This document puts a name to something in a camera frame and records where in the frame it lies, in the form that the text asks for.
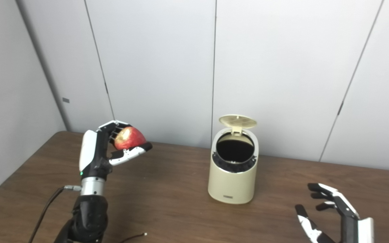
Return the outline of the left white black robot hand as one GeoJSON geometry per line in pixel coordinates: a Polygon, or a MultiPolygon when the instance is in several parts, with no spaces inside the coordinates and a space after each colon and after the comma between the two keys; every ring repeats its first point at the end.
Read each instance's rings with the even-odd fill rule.
{"type": "Polygon", "coordinates": [[[80,153],[80,175],[82,179],[94,177],[107,180],[113,167],[128,162],[153,148],[150,142],[134,142],[128,148],[117,148],[107,156],[108,145],[116,147],[117,135],[124,129],[134,129],[129,123],[111,120],[99,126],[97,130],[88,130],[82,138],[80,153]]]}

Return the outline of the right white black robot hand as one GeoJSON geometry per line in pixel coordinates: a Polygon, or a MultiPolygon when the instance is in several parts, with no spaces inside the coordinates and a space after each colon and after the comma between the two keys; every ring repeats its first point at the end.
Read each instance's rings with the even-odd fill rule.
{"type": "MultiPolygon", "coordinates": [[[[335,209],[340,215],[340,243],[374,243],[374,220],[372,217],[361,219],[349,200],[333,187],[322,183],[308,183],[313,199],[324,199],[316,210],[335,209]]],[[[333,243],[325,232],[311,220],[301,204],[295,205],[297,218],[305,234],[312,243],[333,243]]]]}

